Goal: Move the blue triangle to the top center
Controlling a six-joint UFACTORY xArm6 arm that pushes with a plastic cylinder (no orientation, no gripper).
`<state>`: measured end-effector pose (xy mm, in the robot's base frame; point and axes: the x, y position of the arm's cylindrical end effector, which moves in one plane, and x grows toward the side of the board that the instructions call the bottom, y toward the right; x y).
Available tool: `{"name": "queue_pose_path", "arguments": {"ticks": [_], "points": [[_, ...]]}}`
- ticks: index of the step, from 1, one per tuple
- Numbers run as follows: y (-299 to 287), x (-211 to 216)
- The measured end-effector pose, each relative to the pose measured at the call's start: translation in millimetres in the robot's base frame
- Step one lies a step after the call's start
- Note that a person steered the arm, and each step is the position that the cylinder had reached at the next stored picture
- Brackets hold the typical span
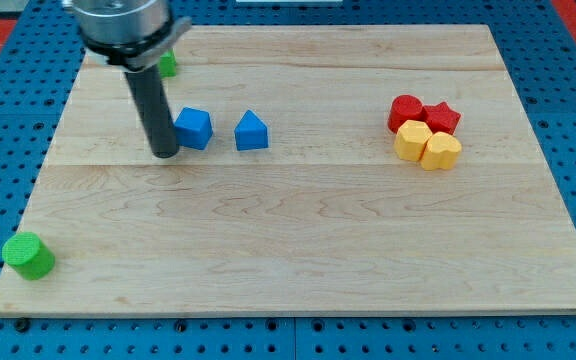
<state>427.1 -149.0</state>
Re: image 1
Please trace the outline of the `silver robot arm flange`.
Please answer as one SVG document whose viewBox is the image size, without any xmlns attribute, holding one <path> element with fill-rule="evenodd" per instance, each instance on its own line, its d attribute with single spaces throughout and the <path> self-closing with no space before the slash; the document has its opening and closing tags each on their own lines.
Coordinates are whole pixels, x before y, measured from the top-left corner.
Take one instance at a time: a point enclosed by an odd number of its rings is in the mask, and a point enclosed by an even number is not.
<svg viewBox="0 0 576 360">
<path fill-rule="evenodd" d="M 110 66 L 142 72 L 159 63 L 192 27 L 168 0 L 63 0 L 85 47 Z"/>
</svg>

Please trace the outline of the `green block behind arm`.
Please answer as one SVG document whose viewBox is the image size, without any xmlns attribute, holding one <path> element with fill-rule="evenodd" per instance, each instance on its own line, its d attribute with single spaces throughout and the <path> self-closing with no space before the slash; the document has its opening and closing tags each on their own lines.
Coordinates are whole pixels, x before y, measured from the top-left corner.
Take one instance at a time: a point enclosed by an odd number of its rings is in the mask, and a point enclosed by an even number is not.
<svg viewBox="0 0 576 360">
<path fill-rule="evenodd" d="M 158 63 L 159 72 L 162 78 L 175 77 L 176 76 L 177 61 L 172 49 L 164 52 Z"/>
</svg>

